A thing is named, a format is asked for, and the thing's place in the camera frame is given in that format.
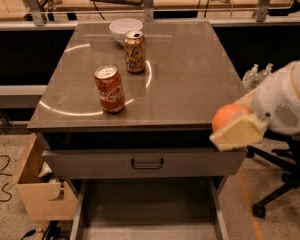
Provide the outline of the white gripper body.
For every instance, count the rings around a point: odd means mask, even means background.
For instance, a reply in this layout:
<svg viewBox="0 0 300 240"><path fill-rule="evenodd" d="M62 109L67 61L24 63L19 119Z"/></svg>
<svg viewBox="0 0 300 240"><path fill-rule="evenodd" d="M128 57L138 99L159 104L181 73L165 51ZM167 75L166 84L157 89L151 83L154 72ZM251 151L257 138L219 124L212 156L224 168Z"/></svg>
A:
<svg viewBox="0 0 300 240"><path fill-rule="evenodd" d="M253 111L269 121L273 132L300 133L300 62L290 63L269 75L252 99Z"/></svg>

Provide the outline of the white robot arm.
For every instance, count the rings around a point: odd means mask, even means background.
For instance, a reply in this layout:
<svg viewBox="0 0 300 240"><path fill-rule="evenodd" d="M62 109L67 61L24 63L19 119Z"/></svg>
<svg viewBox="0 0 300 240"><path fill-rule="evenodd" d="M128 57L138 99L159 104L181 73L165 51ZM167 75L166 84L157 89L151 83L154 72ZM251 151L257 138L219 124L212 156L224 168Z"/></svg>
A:
<svg viewBox="0 0 300 240"><path fill-rule="evenodd" d="M213 117L210 141L219 151L259 143L267 131L300 133L300 60L267 76L255 89L221 107Z"/></svg>

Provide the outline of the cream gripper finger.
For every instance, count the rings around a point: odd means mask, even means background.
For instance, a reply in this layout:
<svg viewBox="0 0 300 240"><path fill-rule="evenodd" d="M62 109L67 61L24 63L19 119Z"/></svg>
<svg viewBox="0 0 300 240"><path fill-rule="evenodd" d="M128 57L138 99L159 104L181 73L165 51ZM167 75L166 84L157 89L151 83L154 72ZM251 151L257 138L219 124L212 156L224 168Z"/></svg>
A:
<svg viewBox="0 0 300 240"><path fill-rule="evenodd" d="M267 131L269 121L255 113L242 113L213 132L209 139L219 151L230 151L259 143Z"/></svg>
<svg viewBox="0 0 300 240"><path fill-rule="evenodd" d="M255 92L256 92L255 89L249 91L244 96L242 96L241 98L239 98L238 100L236 100L235 104L244 105L247 108L251 109L252 108L252 99L253 99L253 97L255 95Z"/></svg>

